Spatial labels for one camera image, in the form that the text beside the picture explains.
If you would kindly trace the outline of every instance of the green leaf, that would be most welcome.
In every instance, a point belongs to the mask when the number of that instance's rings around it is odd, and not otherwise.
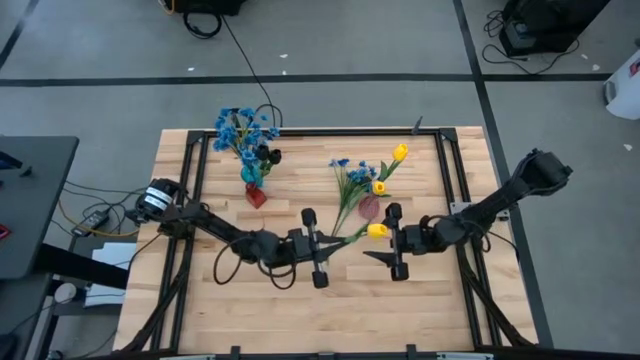
[[[380,176],[378,176],[378,181],[385,181],[388,173],[389,168],[387,168],[387,164],[385,164],[384,161],[380,161]]]

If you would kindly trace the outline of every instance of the black cable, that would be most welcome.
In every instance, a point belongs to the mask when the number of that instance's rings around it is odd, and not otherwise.
[[[60,230],[62,230],[62,231],[64,231],[65,233],[67,233],[69,236],[71,236],[71,237],[73,237],[73,236],[74,236],[71,232],[69,232],[69,230],[65,229],[65,228],[64,228],[64,226],[60,225],[60,223],[59,223],[59,222],[57,222],[57,221],[55,221],[55,220],[53,220],[53,219],[51,219],[51,222],[52,222],[53,224],[57,225],[57,226],[60,228]]]
[[[220,249],[220,252],[218,253],[218,255],[216,255],[215,260],[213,261],[213,281],[215,281],[216,284],[218,285],[225,285],[228,284],[229,282],[231,282],[231,280],[233,280],[233,278],[236,276],[236,274],[238,273],[238,270],[240,269],[240,265],[242,264],[242,259],[240,257],[238,257],[238,262],[236,263],[236,267],[233,269],[233,271],[231,272],[231,275],[229,275],[229,277],[223,281],[221,281],[218,278],[218,264],[220,263],[220,258],[222,257],[222,254],[224,254],[225,251],[227,251],[231,246],[239,243],[240,241],[243,240],[252,240],[255,241],[255,239],[251,236],[244,236],[238,239],[235,239],[231,242],[229,242],[228,244],[226,244],[222,249]],[[298,265],[298,262],[296,261],[296,256],[295,253],[293,252],[293,249],[289,249],[289,251],[293,254],[293,263],[291,264],[291,269],[285,271],[282,274],[274,274],[273,273],[273,269],[269,268],[269,271],[266,271],[263,267],[262,267],[262,262],[260,260],[258,260],[257,265],[258,265],[258,269],[260,270],[260,272],[264,275],[266,275],[267,277],[269,277],[269,279],[271,280],[271,283],[273,284],[273,286],[275,286],[276,288],[280,289],[280,290],[287,290],[289,288],[291,288],[293,286],[293,284],[295,284],[296,282],[296,266]],[[283,278],[285,276],[291,275],[291,282],[287,285],[287,286],[280,286],[278,285],[278,283],[276,283],[275,279],[278,278]]]
[[[108,338],[107,338],[107,339],[102,343],[102,345],[98,346],[97,348],[95,348],[95,349],[93,349],[93,350],[91,350],[91,351],[89,351],[89,352],[87,352],[87,353],[85,353],[85,354],[82,354],[82,355],[80,355],[80,356],[74,356],[74,357],[69,358],[69,359],[67,359],[67,360],[80,360],[80,359],[86,359],[86,358],[88,358],[89,356],[94,355],[94,354],[95,354],[95,353],[97,353],[98,351],[102,350],[102,348],[103,348],[105,345],[107,345],[107,344],[109,343],[109,340],[111,340],[111,339],[116,335],[116,333],[117,333],[117,332],[118,332],[118,329],[116,328],[115,330],[113,330],[113,332],[111,333],[111,335],[109,335],[109,337],[108,337]]]
[[[484,30],[484,32],[487,33],[487,35],[490,38],[494,38],[496,36],[498,36],[500,34],[500,31],[502,31],[502,29],[504,28],[504,18],[502,17],[502,11],[500,10],[494,10],[491,11],[490,13],[488,13],[486,15],[487,18],[487,22],[484,24],[484,27],[482,28],[482,30]],[[580,41],[576,38],[576,47],[573,50],[568,50],[563,52],[562,54],[557,55],[552,61],[551,64],[549,64],[547,67],[545,67],[542,70],[536,71],[536,72],[531,72],[529,70],[527,70],[526,68],[524,68],[522,65],[518,64],[516,61],[528,61],[527,58],[525,59],[519,59],[519,58],[514,58],[511,57],[509,55],[507,55],[504,51],[500,50],[497,46],[493,45],[493,44],[488,44],[486,45],[484,48],[482,48],[482,59],[484,59],[484,61],[488,62],[489,64],[512,64],[517,66],[518,68],[520,68],[520,70],[522,70],[525,74],[527,75],[540,75],[546,71],[548,71],[549,69],[551,69],[558,60],[560,60],[561,57],[565,56],[565,55],[569,55],[573,52],[575,52],[576,50],[578,50],[578,48],[580,47]],[[495,49],[498,53],[500,53],[502,56],[504,56],[505,58],[509,59],[509,60],[489,60],[487,58],[486,52],[487,49],[492,48]]]
[[[138,249],[138,251],[136,251],[135,253],[133,253],[133,256],[131,256],[131,259],[127,260],[127,261],[123,261],[123,262],[119,262],[116,264],[112,264],[113,266],[118,266],[118,265],[122,265],[122,264],[126,264],[129,263],[129,267],[127,269],[127,271],[131,270],[131,265],[133,264],[133,260],[135,260],[136,256],[138,256],[138,254],[140,254],[142,252],[142,250],[146,249],[149,245],[151,245],[154,241],[158,240],[158,238],[161,236],[162,234],[158,234],[156,235],[153,239],[149,240],[148,243],[144,244],[144,246],[142,246],[140,249]]]
[[[211,32],[204,32],[200,30],[199,27],[192,25],[191,22],[189,22],[189,16],[191,16],[191,14],[196,14],[196,13],[209,14],[215,17],[217,22],[216,28]],[[222,28],[220,15],[216,12],[216,9],[208,2],[205,3],[205,2],[198,1],[196,3],[193,3],[192,1],[187,1],[186,8],[182,13],[182,22],[184,23],[184,26],[189,31],[189,34],[201,40],[211,39],[217,33],[219,33],[220,29]]]
[[[278,111],[278,115],[280,115],[280,127],[283,127],[284,125],[284,119],[282,117],[282,110],[280,110],[279,107],[273,105],[273,104],[262,104],[260,106],[258,106],[258,108],[256,109],[256,116],[257,114],[260,112],[260,110],[262,110],[265,107],[270,107],[271,108],[271,112],[273,113],[273,109],[276,109]],[[276,127],[276,118],[273,118],[273,127]]]
[[[124,191],[124,190],[107,190],[107,189],[94,188],[94,187],[85,186],[85,185],[79,185],[79,184],[73,183],[73,182],[71,182],[69,180],[66,180],[65,182],[67,184],[69,184],[69,185],[73,185],[75,187],[79,187],[79,188],[85,189],[85,190],[93,190],[93,191],[107,192],[107,193],[121,193],[121,194],[130,194],[131,193],[130,191]],[[144,189],[146,189],[146,187],[137,189],[135,191],[140,191],[140,190],[144,190]]]
[[[122,296],[122,294],[101,294],[101,295],[90,295],[90,296],[86,296],[86,297],[85,297],[85,299],[86,299],[86,298],[90,298],[90,297],[91,297],[91,298],[93,298],[93,297],[101,297],[101,296]],[[20,328],[20,326],[24,325],[27,321],[31,320],[34,316],[38,316],[38,315],[40,315],[43,311],[45,311],[45,310],[47,310],[47,309],[50,309],[50,308],[52,308],[52,307],[56,306],[57,304],[58,304],[58,303],[57,303],[57,302],[55,302],[55,300],[54,300],[53,304],[51,304],[51,305],[49,305],[49,306],[45,306],[45,307],[43,307],[42,309],[37,310],[37,311],[36,311],[36,312],[34,312],[33,314],[31,314],[31,315],[29,315],[28,317],[26,317],[24,320],[20,321],[20,322],[18,323],[18,325],[16,325],[16,326],[13,328],[13,330],[11,330],[11,331],[9,332],[9,334],[13,334],[16,330],[18,330],[18,329]]]
[[[235,245],[235,244],[237,244],[237,243],[239,243],[240,241],[243,241],[243,240],[253,240],[253,238],[250,237],[250,236],[244,236],[244,237],[235,239],[235,240],[229,242],[228,244],[226,244],[220,250],[218,255],[216,255],[216,259],[213,261],[213,281],[215,281],[216,284],[218,284],[218,285],[228,284],[231,280],[233,280],[233,278],[238,273],[238,270],[240,269],[240,265],[242,264],[242,259],[239,256],[238,256],[238,263],[236,264],[235,269],[233,269],[233,271],[231,272],[231,275],[225,281],[220,281],[220,279],[218,279],[218,263],[220,262],[220,257],[222,256],[222,254],[224,254],[225,251],[227,251],[227,249],[229,249],[231,246],[233,246],[233,245]]]
[[[560,55],[556,56],[556,57],[553,59],[553,61],[551,61],[551,64],[549,64],[549,66],[545,67],[545,68],[544,68],[544,69],[542,69],[542,70],[536,71],[536,72],[530,72],[529,70],[525,69],[522,65],[520,65],[520,64],[518,64],[517,62],[513,61],[513,60],[516,60],[516,61],[526,61],[526,60],[523,60],[523,59],[515,59],[515,58],[512,58],[512,57],[509,57],[506,53],[504,53],[502,50],[500,50],[497,46],[495,46],[495,45],[493,45],[493,44],[489,44],[489,45],[485,46],[485,47],[482,49],[482,58],[484,59],[484,61],[486,61],[486,62],[488,62],[488,63],[490,63],[490,64],[513,64],[513,65],[517,66],[518,68],[520,68],[522,71],[524,71],[527,75],[540,75],[540,74],[542,74],[542,73],[544,73],[544,72],[548,71],[549,69],[551,69],[551,68],[556,64],[556,62],[557,62],[558,60],[560,60],[560,58],[561,58],[561,57],[566,56],[566,55],[569,55],[569,54],[572,54],[572,53],[574,53],[576,50],[578,50],[578,48],[580,47],[580,40],[576,39],[576,41],[575,41],[575,42],[576,42],[576,47],[575,47],[573,50],[565,51],[565,52],[563,52],[562,54],[560,54]],[[493,49],[495,49],[497,52],[499,52],[500,54],[502,54],[502,56],[504,56],[505,58],[510,59],[510,60],[494,61],[494,60],[489,60],[489,59],[487,59],[487,56],[486,56],[485,52],[487,51],[487,49],[488,49],[488,48],[493,48]]]
[[[249,58],[247,57],[247,54],[244,52],[244,49],[242,49],[242,46],[238,42],[238,39],[236,39],[235,34],[231,30],[231,27],[229,27],[229,24],[227,23],[227,18],[224,15],[221,15],[221,17],[222,17],[222,22],[224,22],[224,26],[229,31],[229,34],[231,34],[231,37],[233,38],[233,41],[238,46],[238,49],[240,49],[240,52],[242,53],[242,56],[244,57],[244,60],[247,62],[247,65],[249,65],[249,70],[251,70],[251,74],[253,74],[253,78],[256,79],[256,82],[258,83],[258,85],[262,89],[262,92],[264,92],[264,95],[267,97],[267,100],[269,101],[269,106],[271,107],[271,115],[273,116],[273,121],[275,123],[275,121],[276,121],[276,112],[274,111],[273,102],[271,102],[271,97],[269,96],[269,93],[267,92],[267,89],[264,88],[264,86],[260,82],[260,79],[258,78],[258,75],[256,75],[256,72],[253,70],[253,66],[251,65],[251,61],[249,61]],[[282,127],[282,124],[283,124],[283,122],[282,122],[282,112],[280,112],[280,127]]]
[[[511,247],[513,248],[513,251],[515,251],[515,253],[516,253],[516,259],[518,259],[518,262],[520,261],[520,252],[518,251],[518,247],[516,246],[516,244],[514,244],[512,241],[509,241],[509,239],[507,239],[507,238],[505,238],[505,237],[503,237],[503,236],[501,236],[501,235],[498,235],[498,234],[494,233],[493,231],[487,231],[487,232],[488,232],[489,234],[491,234],[491,235],[493,235],[493,236],[497,237],[498,239],[500,239],[500,240],[502,240],[502,241],[506,242],[507,244],[511,245]]]
[[[493,10],[487,14],[487,23],[484,24],[482,30],[486,32],[490,38],[494,38],[500,34],[500,30],[504,27],[504,19],[502,17],[502,10]]]

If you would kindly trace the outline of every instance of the table leg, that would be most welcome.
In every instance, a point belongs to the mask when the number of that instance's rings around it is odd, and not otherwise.
[[[123,290],[127,288],[129,277],[127,270],[48,244],[40,247],[34,269]]]

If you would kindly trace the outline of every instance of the black equipment box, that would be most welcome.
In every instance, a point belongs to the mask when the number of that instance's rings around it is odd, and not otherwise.
[[[220,15],[235,16],[240,12],[240,5],[246,0],[164,0],[167,9],[177,13],[184,13],[190,7],[193,9],[207,8]]]

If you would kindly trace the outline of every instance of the teal vase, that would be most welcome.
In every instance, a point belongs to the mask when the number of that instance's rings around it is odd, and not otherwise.
[[[240,177],[242,181],[247,184],[254,183],[256,187],[261,188],[264,183],[264,178],[262,177],[262,172],[260,171],[258,166],[244,166],[240,171]]]

